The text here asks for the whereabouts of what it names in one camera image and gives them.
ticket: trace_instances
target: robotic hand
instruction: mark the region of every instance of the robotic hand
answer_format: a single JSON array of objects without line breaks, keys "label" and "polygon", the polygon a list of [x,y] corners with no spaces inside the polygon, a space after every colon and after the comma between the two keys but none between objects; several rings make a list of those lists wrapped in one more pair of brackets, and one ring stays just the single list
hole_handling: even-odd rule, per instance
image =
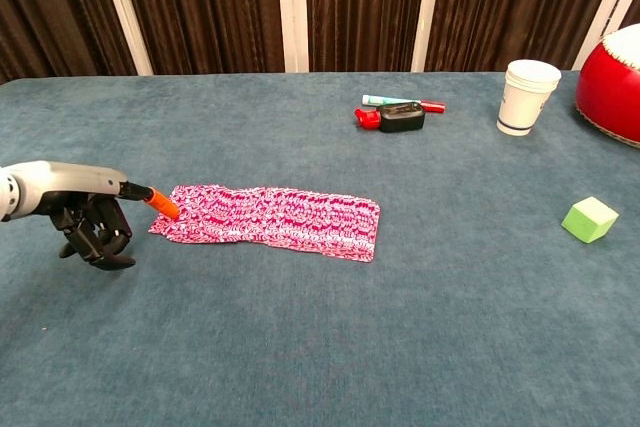
[{"label": "robotic hand", "polygon": [[78,253],[101,270],[135,264],[131,257],[118,255],[132,235],[118,198],[142,200],[172,219],[180,215],[179,208],[160,192],[129,182],[117,170],[42,160],[0,168],[2,222],[49,216],[68,242],[60,257]]}]

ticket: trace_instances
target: green cube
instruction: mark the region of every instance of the green cube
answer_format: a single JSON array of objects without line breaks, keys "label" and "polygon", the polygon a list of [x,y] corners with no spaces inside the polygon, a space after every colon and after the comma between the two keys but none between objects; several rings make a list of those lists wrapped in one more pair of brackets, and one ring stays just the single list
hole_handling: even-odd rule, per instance
[{"label": "green cube", "polygon": [[617,218],[616,211],[595,197],[587,197],[571,206],[562,227],[588,244],[604,236]]}]

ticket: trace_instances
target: red ball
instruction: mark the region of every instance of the red ball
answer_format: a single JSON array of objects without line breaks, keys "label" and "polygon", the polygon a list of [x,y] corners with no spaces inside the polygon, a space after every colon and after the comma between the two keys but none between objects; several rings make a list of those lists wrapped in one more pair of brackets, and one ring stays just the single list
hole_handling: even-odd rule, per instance
[{"label": "red ball", "polygon": [[576,107],[607,135],[640,147],[640,24],[605,36],[578,78]]}]

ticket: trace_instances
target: curtain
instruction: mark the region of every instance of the curtain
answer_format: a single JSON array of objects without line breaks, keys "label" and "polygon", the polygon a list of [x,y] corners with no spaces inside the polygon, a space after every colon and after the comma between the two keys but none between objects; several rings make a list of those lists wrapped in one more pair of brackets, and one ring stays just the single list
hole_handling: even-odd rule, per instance
[{"label": "curtain", "polygon": [[134,75],[112,0],[0,0],[0,83]]},{"label": "curtain", "polygon": [[425,70],[502,71],[517,58],[570,69],[601,0],[436,0]]},{"label": "curtain", "polygon": [[156,74],[283,72],[280,0],[132,0]]},{"label": "curtain", "polygon": [[640,23],[640,0],[633,0],[629,6],[627,15],[625,15],[622,24],[620,25],[620,28],[638,23]]},{"label": "curtain", "polygon": [[311,71],[408,71],[421,0],[307,0]]}]

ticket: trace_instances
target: pink towel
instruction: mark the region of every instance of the pink towel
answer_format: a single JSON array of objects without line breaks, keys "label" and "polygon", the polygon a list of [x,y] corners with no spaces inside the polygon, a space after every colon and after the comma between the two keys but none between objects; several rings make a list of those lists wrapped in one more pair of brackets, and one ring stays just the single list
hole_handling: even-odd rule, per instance
[{"label": "pink towel", "polygon": [[172,221],[158,214],[149,232],[174,242],[258,242],[330,257],[373,260],[380,207],[350,195],[278,187],[179,185]]}]

